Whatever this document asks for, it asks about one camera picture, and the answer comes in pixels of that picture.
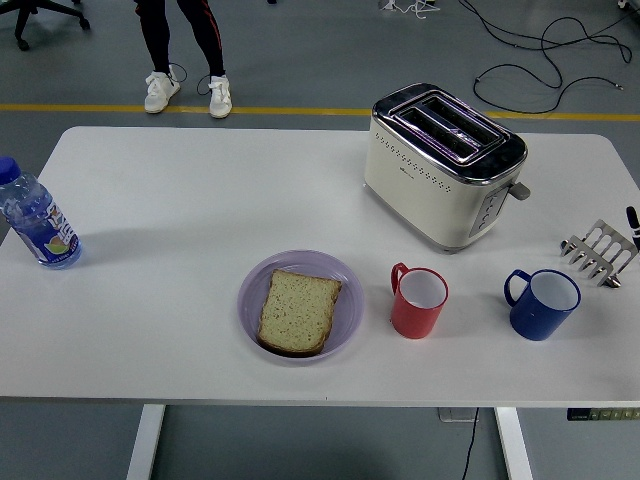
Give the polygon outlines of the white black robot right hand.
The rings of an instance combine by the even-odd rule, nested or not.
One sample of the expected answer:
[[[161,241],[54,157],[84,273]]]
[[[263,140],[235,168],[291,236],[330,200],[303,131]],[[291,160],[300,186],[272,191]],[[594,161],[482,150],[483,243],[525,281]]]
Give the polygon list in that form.
[[[632,241],[635,248],[640,251],[640,222],[636,209],[633,206],[628,206],[626,216],[632,231]]]

